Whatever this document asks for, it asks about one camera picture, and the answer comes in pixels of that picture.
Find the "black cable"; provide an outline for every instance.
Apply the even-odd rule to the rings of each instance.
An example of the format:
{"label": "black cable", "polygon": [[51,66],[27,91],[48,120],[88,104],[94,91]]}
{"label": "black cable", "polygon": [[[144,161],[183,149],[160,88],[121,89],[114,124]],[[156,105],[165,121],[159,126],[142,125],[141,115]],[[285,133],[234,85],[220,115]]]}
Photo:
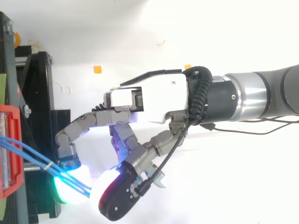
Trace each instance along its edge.
{"label": "black cable", "polygon": [[299,121],[288,121],[288,120],[274,120],[270,118],[263,118],[263,121],[272,121],[272,122],[278,122],[278,123],[287,123],[287,124],[298,124]]}
{"label": "black cable", "polygon": [[[283,116],[281,116],[281,117],[273,117],[271,119],[278,119],[278,118],[283,118]],[[260,119],[260,120],[243,120],[241,122],[244,122],[244,123],[259,123],[259,122],[265,122],[265,120],[263,120],[263,119]]]}
{"label": "black cable", "polygon": [[144,194],[148,191],[150,185],[154,182],[156,176],[159,174],[159,172],[165,166],[167,161],[170,159],[170,157],[180,144],[181,140],[185,137],[188,128],[191,125],[199,124],[202,120],[207,94],[210,89],[210,84],[212,82],[212,74],[209,69],[202,66],[189,68],[185,70],[183,73],[186,75],[187,78],[193,77],[196,80],[198,80],[196,86],[194,87],[194,92],[193,94],[191,94],[192,97],[191,103],[189,105],[189,122],[186,125],[186,127],[182,130],[182,133],[178,137],[171,151],[168,153],[168,155],[163,160],[161,165],[157,168],[157,170],[154,172],[154,174],[147,180],[143,181],[137,188],[135,188],[136,193],[140,196],[144,196]]}
{"label": "black cable", "polygon": [[255,133],[255,132],[242,132],[242,131],[235,131],[235,130],[226,130],[226,129],[219,129],[219,128],[214,128],[213,130],[216,130],[216,131],[220,131],[220,132],[232,132],[232,133],[241,133],[241,134],[254,134],[254,135],[266,135],[266,134],[270,134],[272,132],[275,132],[283,127],[286,127],[288,125],[291,125],[291,124],[286,124],[286,125],[282,125],[276,129],[273,129],[272,131],[269,131],[269,132],[265,132],[265,133]]}
{"label": "black cable", "polygon": [[176,150],[176,148],[180,144],[181,140],[185,137],[185,134],[186,134],[186,132],[188,131],[188,128],[191,125],[192,125],[192,122],[189,122],[187,124],[187,126],[182,130],[182,133],[178,137],[176,143],[174,144],[174,146],[172,147],[172,149],[170,150],[170,152],[168,153],[166,158],[163,160],[161,165],[158,167],[158,169],[154,172],[154,174],[152,176],[150,176],[147,180],[143,181],[137,188],[135,188],[135,191],[138,195],[144,196],[144,194],[148,191],[148,189],[150,188],[150,185],[154,182],[155,177],[159,174],[159,172],[165,166],[167,161],[170,159],[170,157],[172,156],[172,154],[174,153],[174,151]]}

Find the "coiled cable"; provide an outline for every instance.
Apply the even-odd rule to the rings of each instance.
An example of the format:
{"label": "coiled cable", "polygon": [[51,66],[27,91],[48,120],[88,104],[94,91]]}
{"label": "coiled cable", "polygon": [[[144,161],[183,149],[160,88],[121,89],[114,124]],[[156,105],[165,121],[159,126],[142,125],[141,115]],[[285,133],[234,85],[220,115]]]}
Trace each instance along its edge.
{"label": "coiled cable", "polygon": [[212,82],[212,74],[209,69],[202,66],[196,66],[186,69],[183,74],[187,79],[195,79],[197,84],[194,87],[194,93],[189,97],[189,119],[192,125],[198,125],[203,117],[207,95]]}

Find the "cable bundle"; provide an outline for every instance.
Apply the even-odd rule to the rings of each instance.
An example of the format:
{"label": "cable bundle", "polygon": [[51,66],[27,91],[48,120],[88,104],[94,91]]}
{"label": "cable bundle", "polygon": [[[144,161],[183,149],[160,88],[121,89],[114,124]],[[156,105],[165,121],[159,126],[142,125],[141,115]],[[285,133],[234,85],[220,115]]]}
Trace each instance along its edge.
{"label": "cable bundle", "polygon": [[[27,149],[28,151],[30,151],[31,153],[33,153],[34,155],[39,157],[41,160],[45,161],[47,164],[34,159],[33,157],[31,157],[27,153],[21,151],[20,149],[18,149],[14,145],[12,145],[10,142],[13,142],[13,143]],[[28,145],[26,145],[26,144],[24,144],[24,143],[22,143],[18,140],[11,139],[11,138],[4,137],[4,136],[0,136],[0,147],[19,155],[20,157],[28,160],[31,163],[34,163],[34,164],[38,165],[39,167],[41,167],[42,169],[47,171],[52,176],[59,177],[60,180],[62,182],[64,182],[66,185],[70,186],[71,188],[73,188],[74,190],[79,192],[80,194],[83,194],[84,196],[89,198],[90,193],[89,193],[88,190],[91,190],[92,189],[91,187],[86,186],[85,184],[83,184],[82,182],[77,180],[75,177],[73,177],[69,173],[65,172],[63,169],[61,169],[53,161],[51,161],[47,157],[43,156],[39,152],[35,151],[30,146],[28,146]]]}

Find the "blue light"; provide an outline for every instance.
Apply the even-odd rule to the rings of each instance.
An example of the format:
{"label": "blue light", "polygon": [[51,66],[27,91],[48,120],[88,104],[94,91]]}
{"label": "blue light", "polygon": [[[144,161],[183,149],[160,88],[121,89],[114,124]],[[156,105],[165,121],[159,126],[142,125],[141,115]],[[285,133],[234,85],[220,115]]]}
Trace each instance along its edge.
{"label": "blue light", "polygon": [[[89,174],[88,166],[82,165],[81,167],[67,171],[69,174],[80,180],[86,185],[91,184],[91,178]],[[54,177],[54,183],[56,186],[57,193],[60,199],[66,204],[79,204],[87,200],[87,198],[70,188],[68,185],[63,183],[59,177]]]}
{"label": "blue light", "polygon": [[90,191],[90,203],[94,210],[99,211],[99,202],[103,193],[119,174],[115,169],[107,170],[94,182]]}

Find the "black wire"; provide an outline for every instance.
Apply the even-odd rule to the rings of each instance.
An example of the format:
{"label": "black wire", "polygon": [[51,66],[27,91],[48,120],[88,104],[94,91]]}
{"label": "black wire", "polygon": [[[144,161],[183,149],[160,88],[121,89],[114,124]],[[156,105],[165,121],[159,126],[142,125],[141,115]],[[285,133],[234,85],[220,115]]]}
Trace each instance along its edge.
{"label": "black wire", "polygon": [[187,126],[182,130],[182,133],[180,134],[180,136],[178,137],[178,140],[176,141],[176,143],[174,144],[174,146],[172,147],[172,149],[170,150],[170,152],[168,153],[168,155],[166,156],[166,158],[163,160],[163,162],[161,163],[161,165],[158,167],[158,169],[154,172],[154,174],[149,177],[147,179],[147,182],[149,185],[151,185],[155,179],[155,177],[159,174],[159,172],[162,170],[162,168],[165,166],[165,164],[167,163],[167,161],[170,159],[170,157],[172,156],[172,154],[174,153],[174,151],[176,150],[176,148],[178,147],[178,145],[180,144],[181,140],[184,138],[186,132],[188,131],[188,128],[192,125],[191,122],[189,122],[187,124]]}
{"label": "black wire", "polygon": [[255,132],[242,132],[242,131],[235,131],[235,130],[225,130],[225,129],[219,129],[219,128],[214,128],[214,130],[216,131],[220,131],[220,132],[233,132],[233,133],[241,133],[241,134],[254,134],[254,135],[266,135],[266,134],[270,134],[272,132],[275,132],[283,127],[286,127],[288,125],[291,125],[291,124],[286,124],[286,125],[282,125],[276,129],[273,129],[272,131],[269,131],[269,132],[265,132],[265,133],[255,133]]}
{"label": "black wire", "polygon": [[278,122],[278,123],[287,123],[287,124],[298,124],[299,121],[288,121],[288,120],[273,120],[269,118],[263,118],[263,121],[273,121],[273,122]]}
{"label": "black wire", "polygon": [[[283,118],[283,116],[281,116],[281,117],[274,117],[274,118],[271,118],[271,119],[278,119],[278,118]],[[241,122],[244,122],[244,123],[259,123],[259,122],[265,122],[265,121],[266,120],[260,119],[260,120],[243,120]]]}

